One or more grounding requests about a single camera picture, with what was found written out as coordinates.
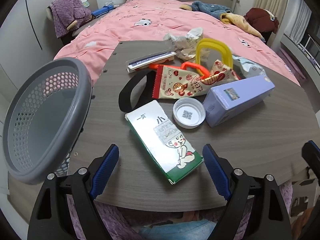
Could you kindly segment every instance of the black elastic band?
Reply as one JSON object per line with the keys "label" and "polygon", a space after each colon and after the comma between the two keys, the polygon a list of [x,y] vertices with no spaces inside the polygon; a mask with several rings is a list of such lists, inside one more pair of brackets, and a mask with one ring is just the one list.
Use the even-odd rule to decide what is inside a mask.
{"label": "black elastic band", "polygon": [[[147,76],[146,86],[141,93],[139,100],[135,107],[131,105],[131,93],[134,87]],[[119,108],[122,112],[129,113],[149,102],[152,101],[152,91],[155,82],[156,72],[150,68],[142,69],[137,71],[137,73],[128,81],[124,88],[119,93]]]}

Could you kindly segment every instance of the lavender box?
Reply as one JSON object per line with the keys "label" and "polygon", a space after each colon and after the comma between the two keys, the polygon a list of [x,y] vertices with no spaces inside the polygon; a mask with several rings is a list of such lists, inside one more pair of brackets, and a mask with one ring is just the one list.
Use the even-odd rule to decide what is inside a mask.
{"label": "lavender box", "polygon": [[205,119],[214,127],[259,103],[274,87],[265,75],[212,87],[203,102]]}

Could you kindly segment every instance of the white cap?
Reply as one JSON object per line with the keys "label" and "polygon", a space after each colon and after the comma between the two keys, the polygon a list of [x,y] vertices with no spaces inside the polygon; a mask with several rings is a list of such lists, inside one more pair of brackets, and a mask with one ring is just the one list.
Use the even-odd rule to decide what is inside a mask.
{"label": "white cap", "polygon": [[181,98],[173,105],[173,118],[183,128],[196,128],[205,119],[205,109],[197,99]]}

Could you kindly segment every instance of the pink bedspread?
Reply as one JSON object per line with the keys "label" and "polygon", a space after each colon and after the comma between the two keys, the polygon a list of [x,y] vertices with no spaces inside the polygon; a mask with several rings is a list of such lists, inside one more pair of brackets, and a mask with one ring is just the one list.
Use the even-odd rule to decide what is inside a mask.
{"label": "pink bedspread", "polygon": [[[160,41],[167,33],[184,36],[192,28],[202,27],[205,38],[222,41],[234,54],[260,63],[299,84],[283,60],[258,37],[236,26],[225,25],[208,14],[179,9],[180,4],[176,0],[130,0],[92,27],[85,28],[58,52],[55,59],[78,58],[95,84],[119,41]],[[151,25],[134,26],[141,19],[151,20]]]}

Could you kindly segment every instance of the maroon jacket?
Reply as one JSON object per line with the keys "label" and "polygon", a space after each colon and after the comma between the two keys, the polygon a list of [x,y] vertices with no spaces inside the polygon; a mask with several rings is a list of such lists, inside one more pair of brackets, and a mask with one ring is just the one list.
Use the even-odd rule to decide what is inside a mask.
{"label": "maroon jacket", "polygon": [[244,16],[246,21],[260,33],[274,32],[278,30],[279,21],[276,18],[270,20],[270,14],[264,9],[251,8]]}

